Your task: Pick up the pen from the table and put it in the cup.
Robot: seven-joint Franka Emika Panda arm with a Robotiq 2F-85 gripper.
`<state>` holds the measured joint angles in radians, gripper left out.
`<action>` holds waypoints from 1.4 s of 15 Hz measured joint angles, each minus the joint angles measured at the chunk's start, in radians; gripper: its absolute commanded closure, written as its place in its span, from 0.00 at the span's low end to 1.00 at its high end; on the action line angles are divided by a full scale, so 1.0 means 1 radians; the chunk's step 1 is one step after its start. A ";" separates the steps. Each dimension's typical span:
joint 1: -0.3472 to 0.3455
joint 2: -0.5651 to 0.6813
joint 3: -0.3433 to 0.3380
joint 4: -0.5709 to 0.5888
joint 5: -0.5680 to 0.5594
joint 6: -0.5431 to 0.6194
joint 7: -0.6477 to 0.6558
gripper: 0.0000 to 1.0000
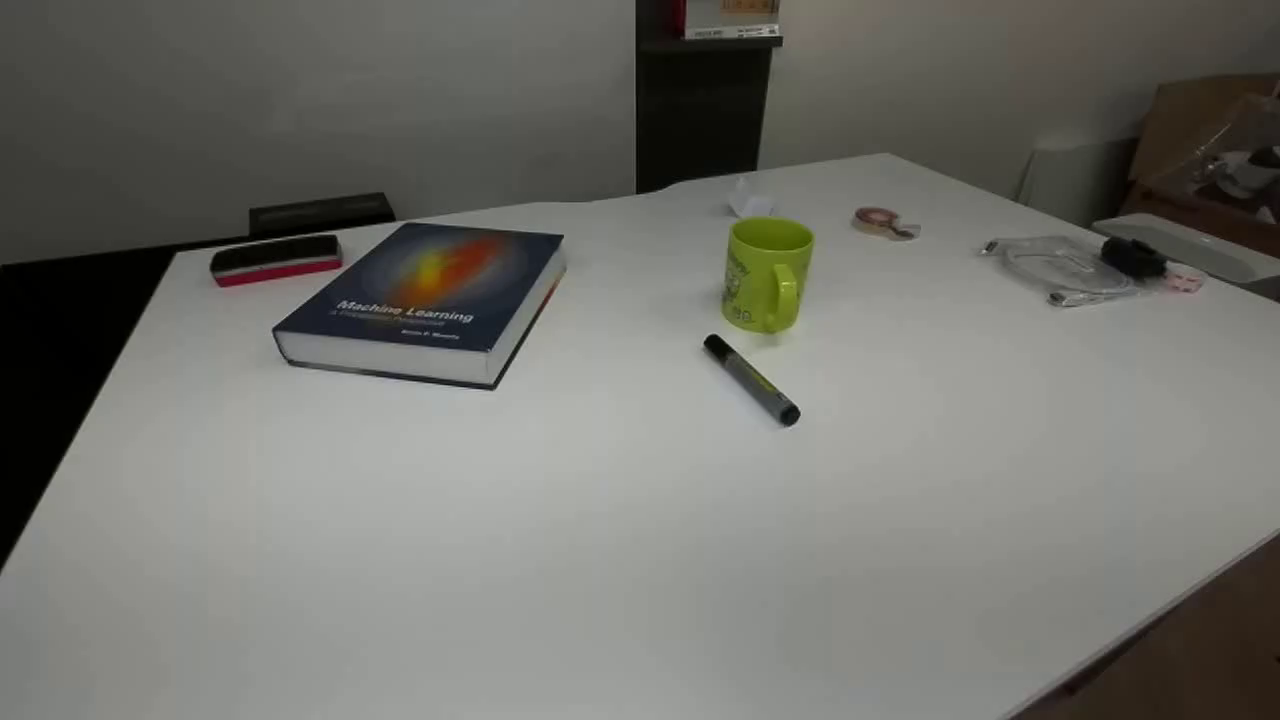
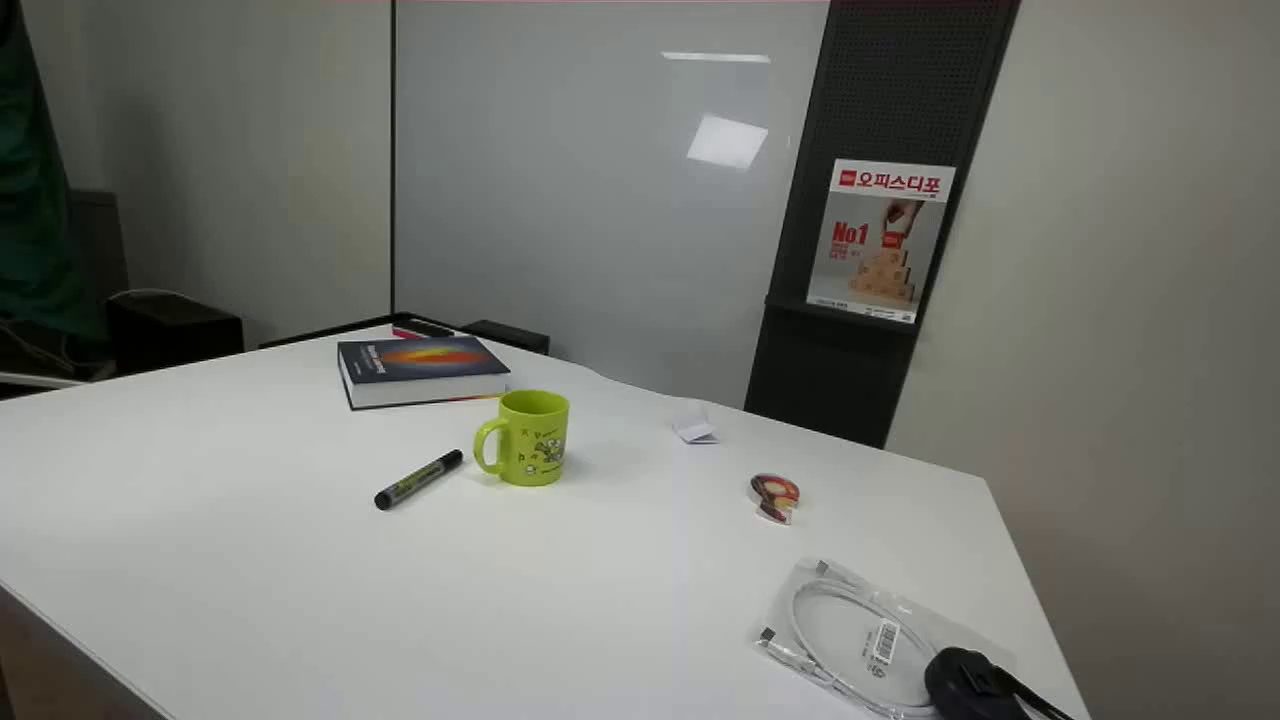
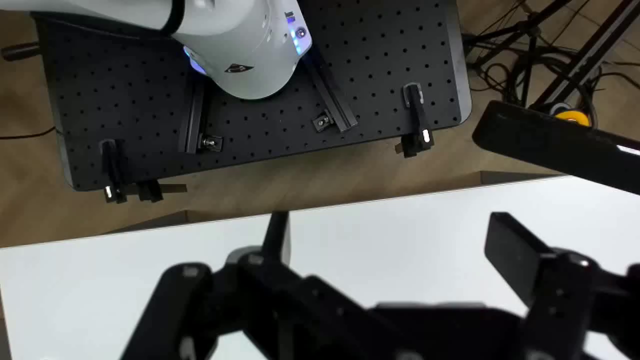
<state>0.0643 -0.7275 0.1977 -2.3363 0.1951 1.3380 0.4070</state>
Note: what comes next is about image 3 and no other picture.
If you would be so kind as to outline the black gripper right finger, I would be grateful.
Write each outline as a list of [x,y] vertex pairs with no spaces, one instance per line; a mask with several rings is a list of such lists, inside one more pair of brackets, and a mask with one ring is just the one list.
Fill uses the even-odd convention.
[[604,334],[628,360],[640,360],[640,272],[602,268],[595,258],[553,248],[517,217],[492,212],[486,261],[526,304],[517,355],[521,360],[597,360],[587,334]]

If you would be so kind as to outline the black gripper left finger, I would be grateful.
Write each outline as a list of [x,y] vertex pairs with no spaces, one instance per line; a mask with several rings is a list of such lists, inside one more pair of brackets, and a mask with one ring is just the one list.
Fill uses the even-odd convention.
[[372,360],[365,310],[321,278],[286,265],[291,214],[275,212],[256,248],[220,270],[202,263],[162,272],[121,360],[211,360],[223,337],[243,333],[269,360]]

